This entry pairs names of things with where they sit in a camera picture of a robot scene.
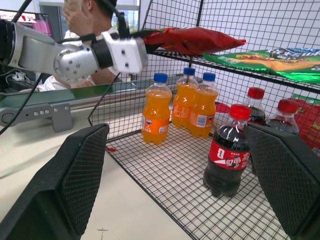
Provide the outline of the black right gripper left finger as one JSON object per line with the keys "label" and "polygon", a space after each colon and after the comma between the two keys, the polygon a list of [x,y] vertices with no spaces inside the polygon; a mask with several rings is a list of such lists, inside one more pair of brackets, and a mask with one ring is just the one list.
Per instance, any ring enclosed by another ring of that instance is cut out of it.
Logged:
{"label": "black right gripper left finger", "polygon": [[79,240],[99,191],[106,123],[69,135],[0,223],[2,240]]}

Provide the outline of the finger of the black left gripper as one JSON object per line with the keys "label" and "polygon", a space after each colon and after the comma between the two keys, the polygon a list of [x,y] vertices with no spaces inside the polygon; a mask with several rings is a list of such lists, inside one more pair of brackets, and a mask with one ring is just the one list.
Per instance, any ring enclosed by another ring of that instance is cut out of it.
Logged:
{"label": "finger of the black left gripper", "polygon": [[140,30],[140,31],[137,31],[137,32],[134,32],[131,34],[131,38],[141,38],[141,39],[144,39],[154,33],[156,33],[157,30],[156,29],[144,29],[144,30]]}

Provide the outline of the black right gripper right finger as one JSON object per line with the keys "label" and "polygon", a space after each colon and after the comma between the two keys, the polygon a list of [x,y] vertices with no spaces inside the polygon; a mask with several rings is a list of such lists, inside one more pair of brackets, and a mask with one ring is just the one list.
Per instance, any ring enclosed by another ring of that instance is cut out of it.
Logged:
{"label": "black right gripper right finger", "polygon": [[256,124],[243,132],[259,183],[285,233],[319,237],[319,157],[292,133]]}

